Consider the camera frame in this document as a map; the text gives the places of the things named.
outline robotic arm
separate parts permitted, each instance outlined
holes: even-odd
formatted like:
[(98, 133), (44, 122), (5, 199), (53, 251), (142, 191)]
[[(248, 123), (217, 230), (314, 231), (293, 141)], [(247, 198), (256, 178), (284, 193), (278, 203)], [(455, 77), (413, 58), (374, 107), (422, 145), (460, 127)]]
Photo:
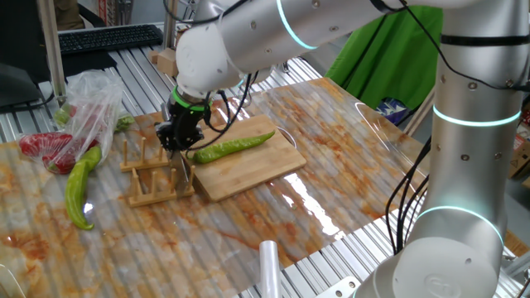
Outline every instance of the robotic arm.
[[(218, 1), (221, 7), (233, 4)], [(217, 22), (193, 26), (176, 49), (177, 87), (166, 122), (157, 126), (162, 144), (182, 151), (201, 138), (195, 126), (210, 92), (235, 86), (247, 74), (266, 73), (404, 3), (249, 0)], [(523, 100), (512, 87), (525, 85), (528, 77), (528, 1), (408, 5), (445, 9), (441, 50), (447, 63), (439, 59), (429, 192), (405, 248), (354, 296), (492, 297), (507, 223), (505, 178)]]

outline black cable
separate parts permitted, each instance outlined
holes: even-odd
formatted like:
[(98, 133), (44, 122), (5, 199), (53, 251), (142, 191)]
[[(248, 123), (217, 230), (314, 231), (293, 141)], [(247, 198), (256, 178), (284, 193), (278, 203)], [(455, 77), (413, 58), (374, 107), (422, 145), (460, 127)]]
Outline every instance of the black cable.
[(226, 11), (222, 12), (221, 14), (219, 14), (217, 17), (211, 17), (209, 19), (205, 19), (205, 20), (199, 20), (199, 21), (189, 21), (189, 20), (182, 20), (180, 19), (179, 17), (177, 17), (173, 12), (171, 12), (171, 10), (169, 9), (169, 7), (167, 6), (167, 0), (162, 0), (163, 3), (164, 3), (164, 8), (166, 9), (166, 12), (167, 14), (174, 20), (176, 21), (179, 21), (183, 24), (188, 24), (188, 25), (203, 25), (203, 24), (208, 24), (208, 23), (211, 23), (211, 22), (215, 22), (217, 20), (219, 20), (221, 18), (221, 16), (225, 17), (225, 16), (228, 16), (231, 12), (233, 12), (236, 8), (240, 7), (241, 5), (243, 5), (245, 2), (247, 2), (248, 0), (239, 0), (237, 1), (234, 5), (232, 5), (231, 7), (229, 7)]
[(408, 192), (408, 189), (411, 185), (411, 182), (412, 182), (412, 178), (414, 177), (414, 173), (416, 173), (416, 168), (420, 165), (420, 163), (422, 162), (422, 160), (425, 158), (425, 156), (429, 153), (429, 151), (431, 150), (431, 138), (429, 137), (429, 139), (427, 140), (427, 142), (425, 143), (425, 145), (423, 146), (422, 148), (422, 151), (420, 152), (420, 154), (418, 155), (418, 158), (416, 159), (416, 161), (414, 162), (414, 165), (412, 165), (412, 168), (411, 168), (411, 171), (409, 171), (409, 173), (411, 173), (407, 179), (407, 183), (405, 184), (405, 189), (403, 190), (403, 194), (402, 194), (402, 197), (401, 197), (401, 200), (399, 202), (399, 209), (398, 209), (398, 213), (397, 213), (397, 239), (396, 239), (396, 251), (397, 253), (401, 252), (401, 250), (403, 249), (403, 220), (404, 220), (404, 214), (403, 214), (403, 206), (405, 205), (405, 200), (407, 199), (407, 192)]
[(421, 199), (421, 195), (420, 194), (422, 194), (424, 192), (423, 189), (425, 188), (425, 186), (427, 185), (428, 182), (429, 182), (429, 176), (425, 177), (425, 179), (417, 187), (416, 191), (414, 192), (414, 195), (412, 195), (410, 200), (407, 202), (407, 206), (403, 210), (402, 217), (400, 219), (397, 219), (397, 230), (400, 232), (400, 233), (398, 232), (398, 237), (402, 240), (401, 249), (403, 249), (403, 246), (405, 245), (405, 242), (406, 242), (406, 237), (404, 237), (404, 236), (408, 235), (408, 231), (403, 234), (403, 230), (405, 229), (405, 219), (407, 218), (408, 210), (411, 208), (412, 203), (414, 203), (414, 201)]
[(412, 214), (411, 214), (411, 221), (408, 223), (407, 232), (405, 233), (405, 243), (407, 243), (407, 240), (408, 240), (408, 235), (412, 227), (412, 219), (414, 219), (414, 214), (416, 214), (416, 209), (420, 205), (422, 198), (425, 197), (425, 193), (427, 192), (427, 190), (428, 188), (423, 190), (422, 194), (417, 198), (416, 204), (414, 205), (414, 209), (412, 210)]
[(0, 113), (15, 113), (15, 112), (31, 111), (31, 110), (33, 110), (35, 108), (42, 107), (43, 105), (49, 103), (54, 97), (55, 97), (55, 95), (54, 95), (54, 93), (52, 91), (50, 96), (45, 101), (43, 101), (42, 103), (27, 105), (26, 107), (16, 107), (16, 108), (4, 107), (4, 108), (0, 108)]
[(229, 106), (229, 101), (226, 98), (226, 94), (224, 93), (223, 90), (218, 91), (217, 94), (221, 95), (221, 98), (224, 101), (224, 106), (226, 107), (226, 113), (227, 113), (226, 125), (222, 129), (217, 129), (210, 123), (210, 119), (211, 119), (210, 102), (207, 102), (205, 105), (205, 124), (214, 132), (221, 133), (230, 124), (230, 121), (231, 121), (230, 106)]
[(459, 72), (458, 70), (455, 70), (451, 65), (449, 65), (449, 62), (447, 61), (446, 57), (444, 56), (443, 52), (441, 51), (440, 47), (438, 46), (438, 44), (436, 43), (436, 41), (434, 40), (434, 38), (432, 37), (431, 33), (429, 33), (429, 31), (423, 26), (422, 22), (416, 17), (416, 15), (414, 14), (414, 12), (412, 12), (412, 10), (410, 9), (410, 7), (407, 5), (407, 2), (405, 0), (399, 0), (399, 2), (403, 5), (403, 8), (406, 9), (408, 11), (408, 13), (410, 14), (410, 16), (414, 19), (414, 21), (416, 21), (417, 25), (423, 30), (423, 32), (427, 35), (427, 37), (429, 38), (429, 40), (431, 41), (432, 45), (434, 45), (434, 47), (436, 48), (436, 50), (438, 51), (438, 54), (440, 55), (441, 59), (443, 60), (444, 64), (447, 66), (447, 68), (454, 72), (455, 74), (459, 75), (459, 76), (462, 76), (464, 78), (467, 78), (467, 79), (471, 79), (473, 81), (477, 81), (481, 84), (484, 84), (492, 89), (497, 89), (497, 90), (507, 90), (507, 89), (515, 89), (515, 90), (526, 90), (526, 89), (522, 89), (522, 87), (497, 87), (497, 86), (493, 86), (491, 84), (488, 84), (486, 82), (484, 82), (483, 80), (481, 79), (477, 79), (477, 78), (474, 78), (472, 76), (469, 76), (467, 74), (462, 74), (461, 72)]
[[(429, 148), (430, 148), (431, 139), (429, 138), (429, 140), (427, 142), (429, 143)], [(388, 236), (390, 237), (390, 243), (392, 244), (392, 249), (393, 249), (394, 255), (398, 254), (398, 250), (397, 250), (397, 244), (394, 242), (392, 229), (391, 229), (391, 226), (390, 226), (390, 206), (392, 205), (392, 202), (393, 202), (394, 198), (396, 197), (396, 194), (402, 188), (403, 184), (408, 179), (411, 179), (413, 177), (414, 172), (416, 171), (417, 165), (420, 164), (421, 160), (424, 158), (424, 155), (426, 155), (426, 153), (424, 153), (424, 151), (426, 150), (426, 147), (427, 147), (427, 143), (424, 145), (422, 151), (418, 155), (416, 161), (414, 162), (414, 165), (412, 165), (411, 169), (402, 178), (402, 180), (397, 185), (396, 189), (394, 189), (394, 191), (392, 192), (392, 194), (388, 198), (387, 205), (385, 207), (385, 216), (386, 216), (386, 224), (387, 224), (387, 229), (388, 229)]]
[(211, 141), (207, 142), (206, 144), (204, 145), (200, 145), (200, 146), (197, 146), (195, 148), (189, 148), (187, 151), (186, 151), (186, 157), (188, 155), (188, 153), (190, 151), (197, 151), (199, 149), (202, 149), (202, 148), (206, 148), (208, 147), (209, 145), (213, 144), (215, 141), (219, 140), (225, 133), (226, 131), (229, 130), (229, 128), (232, 126), (232, 124), (234, 124), (234, 121), (237, 119), (238, 115), (239, 115), (239, 112), (241, 111), (241, 108), (243, 108), (243, 104), (245, 102), (245, 99), (247, 98), (247, 94), (248, 94), (248, 90), (250, 89), (250, 82), (251, 82), (251, 79), (252, 79), (252, 75), (249, 75), (247, 77), (247, 85), (245, 86), (245, 91), (243, 92), (243, 97), (241, 98), (241, 102), (239, 103), (239, 106), (238, 106), (238, 109), (235, 111), (235, 114), (234, 116), (232, 117), (232, 119), (230, 121), (229, 124), (226, 125), (226, 127), (219, 133), (219, 135), (217, 135), (217, 137), (214, 137), (214, 139), (212, 139)]
[(420, 109), (421, 105), (418, 105), (416, 108), (414, 108), (413, 110), (411, 111), (408, 111), (408, 114), (405, 115), (403, 118), (401, 118), (401, 120), (399, 120), (397, 123), (396, 123), (396, 127), (399, 127), (400, 125), (402, 125), (405, 121), (407, 121), (407, 119), (409, 119), (412, 115), (414, 115), (418, 109)]

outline table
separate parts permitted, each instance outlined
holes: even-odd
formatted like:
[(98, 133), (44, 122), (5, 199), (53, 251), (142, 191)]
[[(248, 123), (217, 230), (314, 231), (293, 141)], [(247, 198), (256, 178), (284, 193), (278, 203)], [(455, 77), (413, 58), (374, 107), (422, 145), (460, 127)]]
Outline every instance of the table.
[[(119, 146), (124, 137), (156, 144), (152, 123), (159, 116), (141, 115), (159, 111), (175, 83), (148, 63), (149, 50), (111, 53), (118, 66), (106, 71), (122, 76), (123, 106), (139, 116), (138, 129), (117, 135), (106, 166), (91, 176), (85, 212), (94, 231), (79, 231), (61, 209), (64, 176), (25, 160), (14, 143), (2, 145), (0, 263), (28, 296), (259, 297), (257, 245), (273, 239), (285, 267), (283, 295), (312, 297), (343, 276), (358, 285), (389, 255), (381, 219), (366, 224), (382, 215), (421, 145), (327, 79), (259, 93), (315, 79), (300, 59), (289, 61), (291, 73), (275, 71), (258, 84), (242, 117), (265, 113), (284, 127), (308, 160), (305, 168), (220, 204), (198, 194), (130, 210), (123, 200), (128, 175), (115, 164)], [(56, 109), (52, 103), (1, 115), (0, 137), (53, 131)], [(214, 117), (220, 121), (219, 112)], [(148, 173), (140, 174), (146, 185)], [(497, 296), (513, 296), (518, 285), (505, 276), (501, 282)]]

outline wooden cutting board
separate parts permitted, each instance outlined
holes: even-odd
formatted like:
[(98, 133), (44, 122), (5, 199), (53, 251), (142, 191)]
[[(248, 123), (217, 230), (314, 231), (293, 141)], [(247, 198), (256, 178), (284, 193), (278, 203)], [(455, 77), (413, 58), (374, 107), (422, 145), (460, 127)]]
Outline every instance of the wooden cutting board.
[[(234, 123), (217, 142), (255, 137), (272, 130), (276, 130), (274, 136), (260, 146), (230, 154), (204, 165), (187, 160), (190, 166), (195, 165), (195, 177), (211, 201), (226, 199), (306, 164), (306, 159), (265, 115)], [(198, 142), (197, 146), (218, 135), (211, 129), (205, 129), (203, 133), (205, 139)]]

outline green backdrop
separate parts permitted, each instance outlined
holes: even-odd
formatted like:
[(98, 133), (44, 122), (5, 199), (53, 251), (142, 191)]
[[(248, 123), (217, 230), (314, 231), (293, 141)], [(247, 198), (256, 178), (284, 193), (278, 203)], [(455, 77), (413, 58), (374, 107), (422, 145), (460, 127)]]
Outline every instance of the green backdrop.
[[(411, 9), (439, 41), (442, 10)], [(373, 44), (361, 59), (372, 38)], [(376, 108), (385, 98), (398, 99), (415, 108), (434, 86), (436, 60), (436, 48), (404, 11), (381, 17), (354, 31), (325, 76), (371, 108)]]

